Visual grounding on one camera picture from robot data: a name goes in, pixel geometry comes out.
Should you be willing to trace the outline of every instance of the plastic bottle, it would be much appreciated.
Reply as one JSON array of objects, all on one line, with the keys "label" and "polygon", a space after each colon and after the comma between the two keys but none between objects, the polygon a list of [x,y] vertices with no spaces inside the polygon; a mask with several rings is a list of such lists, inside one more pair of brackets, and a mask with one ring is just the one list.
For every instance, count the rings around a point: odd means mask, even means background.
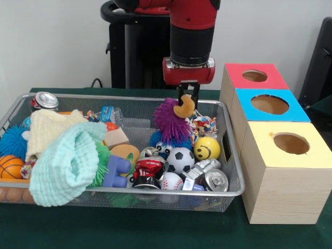
[{"label": "plastic bottle", "polygon": [[101,122],[113,122],[118,127],[123,127],[123,114],[120,108],[114,106],[103,106],[102,111],[96,113]]}]

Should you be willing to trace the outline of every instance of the yellow crescent toy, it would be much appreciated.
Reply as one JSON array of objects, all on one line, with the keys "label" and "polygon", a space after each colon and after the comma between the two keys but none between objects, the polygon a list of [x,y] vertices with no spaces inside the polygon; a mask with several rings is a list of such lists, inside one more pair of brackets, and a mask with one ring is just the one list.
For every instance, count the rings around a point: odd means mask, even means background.
[{"label": "yellow crescent toy", "polygon": [[183,104],[181,106],[175,105],[173,111],[179,118],[189,118],[195,114],[195,102],[191,99],[190,94],[185,94],[181,97]]},{"label": "yellow crescent toy", "polygon": [[193,147],[193,153],[199,161],[210,158],[218,159],[220,156],[220,145],[212,137],[200,137]]}]

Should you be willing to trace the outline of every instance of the smiley face ball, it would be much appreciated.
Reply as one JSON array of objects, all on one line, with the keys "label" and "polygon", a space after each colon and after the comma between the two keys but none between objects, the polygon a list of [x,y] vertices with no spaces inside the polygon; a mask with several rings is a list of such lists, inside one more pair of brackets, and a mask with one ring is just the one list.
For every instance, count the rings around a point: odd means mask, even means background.
[{"label": "smiley face ball", "polygon": [[200,137],[193,147],[193,153],[199,161],[210,158],[218,159],[220,156],[220,145],[212,137]]}]

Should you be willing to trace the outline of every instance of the white wall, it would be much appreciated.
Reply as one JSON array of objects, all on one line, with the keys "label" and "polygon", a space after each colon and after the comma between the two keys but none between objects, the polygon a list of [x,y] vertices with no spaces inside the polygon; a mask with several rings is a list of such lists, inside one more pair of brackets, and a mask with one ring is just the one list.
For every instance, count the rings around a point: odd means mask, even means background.
[{"label": "white wall", "polygon": [[211,55],[217,89],[225,63],[274,63],[299,96],[331,0],[222,0]]},{"label": "white wall", "polygon": [[[0,1],[0,116],[32,87],[110,86],[106,0]],[[226,62],[275,63],[298,95],[331,0],[222,0],[211,55],[220,89]]]}]

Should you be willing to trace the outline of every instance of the purple fuzzy toy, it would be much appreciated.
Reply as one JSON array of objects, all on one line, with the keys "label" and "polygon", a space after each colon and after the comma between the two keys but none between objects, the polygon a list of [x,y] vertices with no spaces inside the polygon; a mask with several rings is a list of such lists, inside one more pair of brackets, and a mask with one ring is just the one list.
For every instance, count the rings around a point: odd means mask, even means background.
[{"label": "purple fuzzy toy", "polygon": [[184,137],[190,137],[190,126],[184,118],[179,118],[173,111],[178,105],[175,99],[167,98],[155,112],[155,123],[162,133],[161,141],[170,143],[176,140],[178,143],[184,141]]}]

